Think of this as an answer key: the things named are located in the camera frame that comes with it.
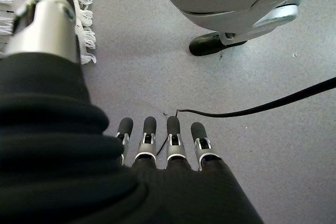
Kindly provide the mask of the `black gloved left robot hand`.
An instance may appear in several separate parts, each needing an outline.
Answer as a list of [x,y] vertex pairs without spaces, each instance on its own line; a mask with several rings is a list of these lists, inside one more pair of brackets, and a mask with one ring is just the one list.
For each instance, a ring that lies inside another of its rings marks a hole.
[[74,0],[26,0],[1,60],[1,223],[262,223],[223,160],[122,165],[82,74]]

